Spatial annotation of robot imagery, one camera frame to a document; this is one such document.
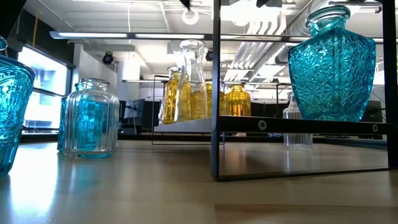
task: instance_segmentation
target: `table surface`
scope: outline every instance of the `table surface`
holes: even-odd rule
[[[257,167],[266,146],[227,143],[231,170],[250,167],[250,155]],[[0,178],[0,223],[398,223],[397,171],[215,182],[209,146],[120,141],[114,157],[97,160],[67,159],[56,147],[19,147]],[[384,151],[337,149],[314,153],[328,152],[329,163],[341,149],[342,164],[385,162]],[[281,167],[289,159],[275,157]]]

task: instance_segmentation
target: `metal shelf frame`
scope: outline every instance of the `metal shelf frame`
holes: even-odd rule
[[[341,121],[310,121],[280,118],[233,117],[220,116],[220,42],[225,41],[221,35],[221,0],[214,0],[213,8],[213,92],[211,118],[211,176],[216,181],[263,179],[271,177],[288,177],[315,174],[338,174],[370,170],[389,170],[398,168],[398,89],[397,89],[397,51],[396,51],[396,14],[395,2],[376,0],[382,5],[382,44],[384,48],[384,83],[386,96],[387,123],[352,123]],[[322,133],[322,134],[386,134],[388,168],[358,170],[308,170],[305,172],[286,172],[284,174],[220,174],[220,133]]]

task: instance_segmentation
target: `textured glass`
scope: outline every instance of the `textured glass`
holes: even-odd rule
[[[119,100],[107,93],[109,83],[82,79],[84,90],[68,96],[65,148],[68,157],[100,158],[116,152]]]
[[[226,114],[230,116],[251,116],[250,94],[243,85],[231,85],[231,91],[226,95]]]
[[[164,89],[164,99],[160,106],[161,115],[159,116],[159,124],[174,123],[175,102],[177,100],[178,83],[180,81],[180,68],[168,68],[170,81],[166,83]]]
[[[289,50],[289,72],[304,119],[359,121],[368,104],[376,44],[345,30],[349,9],[320,9],[307,19],[312,38]]]
[[[284,109],[285,119],[303,119],[293,93],[290,94],[290,104]],[[312,134],[284,133],[284,144],[288,149],[312,149]]]
[[[0,176],[14,163],[34,78],[31,68],[0,55]]]
[[[213,82],[211,80],[206,81],[206,89],[207,89],[207,110],[208,110],[208,118],[211,117],[211,105],[213,100],[211,99],[212,91],[213,91]],[[226,97],[225,94],[220,92],[220,115],[226,114]]]
[[[202,62],[205,43],[183,40],[180,48],[184,61],[178,83],[174,121],[206,118],[207,91]]]
[[[75,84],[75,91],[84,89],[82,83]],[[62,151],[63,145],[65,144],[65,113],[67,112],[67,97],[63,97],[61,100],[61,115],[60,115],[60,129],[58,132],[58,146],[57,149]]]

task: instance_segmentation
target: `pressed glass decanter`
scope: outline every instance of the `pressed glass decanter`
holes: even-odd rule
[[[6,47],[0,36],[0,50]],[[33,69],[0,55],[0,176],[14,163],[34,78]]]
[[[75,91],[80,91],[82,89],[84,89],[82,83],[75,84]],[[62,97],[61,99],[60,129],[58,132],[58,146],[57,146],[57,149],[59,151],[62,151],[63,146],[65,144],[65,113],[67,112],[67,98],[68,97]]]
[[[65,148],[68,157],[101,158],[116,152],[119,100],[107,93],[109,82],[96,78],[80,81],[84,90],[71,93],[65,115]]]
[[[294,94],[288,94],[290,99],[289,106],[284,109],[285,119],[303,119],[297,106]],[[284,133],[284,144],[288,149],[308,150],[312,149],[312,134]]]
[[[213,91],[213,81],[211,79],[206,80],[206,89],[207,89],[207,112],[208,117],[211,117],[211,104],[213,100],[211,99],[211,92]],[[226,97],[224,92],[220,91],[220,115],[226,114]]]
[[[165,85],[164,99],[160,106],[162,114],[159,116],[159,123],[161,122],[162,124],[174,123],[175,102],[177,100],[178,83],[181,76],[181,69],[176,66],[171,66],[167,70],[169,71],[170,81]]]
[[[307,18],[312,38],[289,50],[289,73],[304,119],[359,121],[368,104],[376,44],[345,29],[350,11],[332,6]]]
[[[250,94],[242,84],[231,85],[231,91],[226,95],[226,115],[251,116]]]
[[[178,83],[174,121],[206,118],[207,94],[202,64],[205,43],[183,40],[180,48],[184,62]]]

